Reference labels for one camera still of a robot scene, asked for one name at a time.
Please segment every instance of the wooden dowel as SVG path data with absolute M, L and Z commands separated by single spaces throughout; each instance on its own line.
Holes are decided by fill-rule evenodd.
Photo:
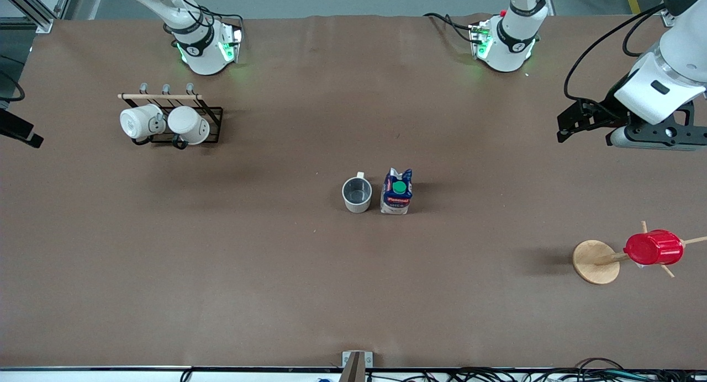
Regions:
M 599 258 L 595 259 L 594 264 L 597 264 L 598 266 L 603 266 L 604 264 L 612 264 L 615 262 L 621 262 L 621 261 L 627 261 L 629 259 L 629 255 L 626 253 L 614 253 L 614 254 L 606 254 L 605 256 L 600 256 Z
M 670 276 L 671 279 L 673 279 L 675 277 L 675 274 L 672 274 L 672 272 L 670 271 L 670 269 L 667 268 L 667 266 L 662 264 L 661 267 L 663 270 L 665 270 L 665 272 L 667 273 L 668 276 Z
M 203 100 L 201 95 L 150 95 L 148 93 L 119 93 L 118 99 L 164 99 L 164 100 Z
M 691 238 L 690 240 L 685 240 L 682 242 L 682 245 L 686 246 L 687 244 L 699 243 L 700 241 L 707 241 L 707 236 L 698 237 L 698 238 Z

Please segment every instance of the milk carton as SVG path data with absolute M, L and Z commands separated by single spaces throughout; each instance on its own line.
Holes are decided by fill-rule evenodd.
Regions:
M 381 191 L 381 212 L 404 215 L 412 198 L 412 170 L 398 173 L 395 168 L 386 175 Z

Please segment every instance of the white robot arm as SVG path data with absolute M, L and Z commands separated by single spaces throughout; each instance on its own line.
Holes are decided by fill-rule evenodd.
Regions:
M 214 75 L 234 62 L 241 28 L 205 14 L 193 0 L 136 0 L 157 14 L 177 39 L 182 60 L 198 75 Z
M 664 0 L 674 27 L 643 53 L 598 105 L 581 99 L 558 116 L 558 141 L 578 131 L 616 128 L 608 145 L 692 151 L 707 146 L 692 100 L 707 91 L 707 0 Z M 684 123 L 675 120 L 684 113 Z
M 472 43 L 474 57 L 499 72 L 517 70 L 530 57 L 547 14 L 546 0 L 510 0 L 505 15 L 471 27 L 472 40 L 477 40 Z

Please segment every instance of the black wire rack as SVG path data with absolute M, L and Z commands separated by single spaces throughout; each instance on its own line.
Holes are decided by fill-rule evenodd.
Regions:
M 187 84 L 187 90 L 184 95 L 172 95 L 172 93 L 170 93 L 169 84 L 162 86 L 161 95 L 150 95 L 147 92 L 147 83 L 142 83 L 140 85 L 140 93 L 119 93 L 118 98 L 125 100 L 131 108 L 140 107 L 136 100 L 145 103 L 145 105 L 155 105 L 159 107 L 162 112 L 162 116 L 159 118 L 164 118 L 165 120 L 167 120 L 167 116 L 169 116 L 169 113 L 175 108 L 189 106 L 209 122 L 209 136 L 202 141 L 202 144 L 219 143 L 221 123 L 223 121 L 223 108 L 207 105 L 204 97 L 194 92 L 194 85 L 192 83 Z M 171 131 L 169 126 L 167 126 L 166 130 L 161 134 L 150 135 L 140 141 L 133 139 L 132 142 L 138 146 L 147 145 L 148 143 L 169 144 L 179 150 L 184 150 L 189 145 L 185 141 L 180 140 L 179 134 Z

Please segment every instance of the mug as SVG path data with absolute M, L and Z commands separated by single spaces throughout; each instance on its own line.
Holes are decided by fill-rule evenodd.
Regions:
M 162 110 L 150 103 L 120 112 L 120 126 L 133 141 L 144 141 L 165 131 L 167 124 L 163 116 Z
M 189 106 L 174 108 L 167 117 L 167 125 L 175 133 L 172 145 L 176 148 L 199 145 L 207 140 L 210 133 L 209 122 Z
M 371 183 L 363 177 L 363 172 L 357 173 L 341 187 L 344 204 L 354 214 L 363 213 L 368 209 L 368 206 L 371 205 L 372 194 Z

